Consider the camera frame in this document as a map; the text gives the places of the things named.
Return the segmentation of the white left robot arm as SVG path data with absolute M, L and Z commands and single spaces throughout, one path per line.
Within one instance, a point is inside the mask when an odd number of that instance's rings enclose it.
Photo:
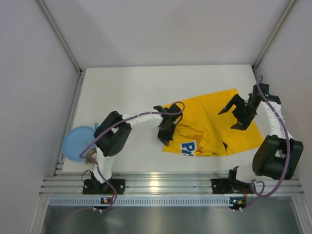
M 177 123 L 183 118 L 184 103 L 173 103 L 169 108 L 155 106 L 151 110 L 139 114 L 122 115 L 117 111 L 111 112 L 96 128 L 94 133 L 97 147 L 95 169 L 92 179 L 103 185 L 112 178 L 112 157 L 124 147 L 132 128 L 141 123 L 149 123 L 158 127 L 157 139 L 165 146 L 173 141 Z

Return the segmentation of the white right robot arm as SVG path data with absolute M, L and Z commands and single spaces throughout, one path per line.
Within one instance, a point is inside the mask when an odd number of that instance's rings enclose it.
M 253 86 L 248 101 L 236 94 L 220 113 L 228 112 L 231 107 L 234 108 L 232 114 L 237 120 L 232 129 L 245 133 L 251 129 L 254 117 L 258 117 L 265 138 L 255 153 L 252 164 L 230 170 L 229 180 L 234 183 L 249 183 L 256 176 L 279 180 L 283 172 L 286 173 L 285 180 L 291 179 L 304 146 L 301 141 L 294 140 L 289 131 L 284 130 L 280 98 L 270 94 L 268 84 L 261 83 Z

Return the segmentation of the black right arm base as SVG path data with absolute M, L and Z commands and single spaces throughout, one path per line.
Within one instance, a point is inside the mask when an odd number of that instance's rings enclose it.
M 250 183 L 236 179 L 237 169 L 230 169 L 227 178 L 211 179 L 213 194 L 254 194 Z

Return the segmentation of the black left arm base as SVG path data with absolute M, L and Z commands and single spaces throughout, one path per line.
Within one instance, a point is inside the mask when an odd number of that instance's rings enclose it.
M 115 188 L 115 194 L 124 194 L 126 187 L 125 179 L 110 179 L 108 181 Z M 100 184 L 93 179 L 87 179 L 84 181 L 82 193 L 84 195 L 112 195 L 114 191 L 107 183 Z

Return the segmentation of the yellow pikachu place mat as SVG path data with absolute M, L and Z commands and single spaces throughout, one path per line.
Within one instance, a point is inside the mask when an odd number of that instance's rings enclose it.
M 258 148 L 263 136 L 254 121 L 241 131 L 231 128 L 236 119 L 230 112 L 219 114 L 237 93 L 233 88 L 183 100 L 183 117 L 163 151 L 187 156 L 229 156 Z

